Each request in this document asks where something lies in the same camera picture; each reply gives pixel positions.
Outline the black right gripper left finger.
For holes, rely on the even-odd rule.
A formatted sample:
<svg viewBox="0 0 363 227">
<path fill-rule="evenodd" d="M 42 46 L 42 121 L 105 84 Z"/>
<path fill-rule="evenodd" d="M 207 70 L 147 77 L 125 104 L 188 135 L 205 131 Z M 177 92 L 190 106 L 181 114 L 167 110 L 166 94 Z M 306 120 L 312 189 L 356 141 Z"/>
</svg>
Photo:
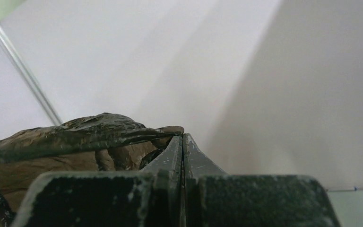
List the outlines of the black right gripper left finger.
<svg viewBox="0 0 363 227">
<path fill-rule="evenodd" d="M 49 172 L 31 184 L 14 227 L 176 227 L 182 137 L 139 171 Z"/>
</svg>

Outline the black trash bag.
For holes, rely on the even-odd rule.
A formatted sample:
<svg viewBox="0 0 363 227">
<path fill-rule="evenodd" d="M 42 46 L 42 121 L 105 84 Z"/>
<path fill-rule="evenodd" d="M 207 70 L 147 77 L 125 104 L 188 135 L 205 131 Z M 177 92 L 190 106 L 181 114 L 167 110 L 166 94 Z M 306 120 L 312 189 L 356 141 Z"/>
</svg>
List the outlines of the black trash bag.
<svg viewBox="0 0 363 227">
<path fill-rule="evenodd" d="M 0 140 L 0 227 L 7 227 L 31 182 L 51 171 L 138 170 L 181 136 L 181 126 L 154 129 L 117 114 L 81 117 L 19 131 Z"/>
</svg>

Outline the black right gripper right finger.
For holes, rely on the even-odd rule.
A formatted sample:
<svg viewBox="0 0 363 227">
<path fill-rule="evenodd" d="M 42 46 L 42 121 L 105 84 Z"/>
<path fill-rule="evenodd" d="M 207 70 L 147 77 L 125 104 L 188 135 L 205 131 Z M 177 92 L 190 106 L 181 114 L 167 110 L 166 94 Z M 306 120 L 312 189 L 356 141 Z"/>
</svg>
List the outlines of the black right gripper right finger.
<svg viewBox="0 0 363 227">
<path fill-rule="evenodd" d="M 338 227 L 320 182 L 308 175 L 232 175 L 183 136 L 189 227 Z"/>
</svg>

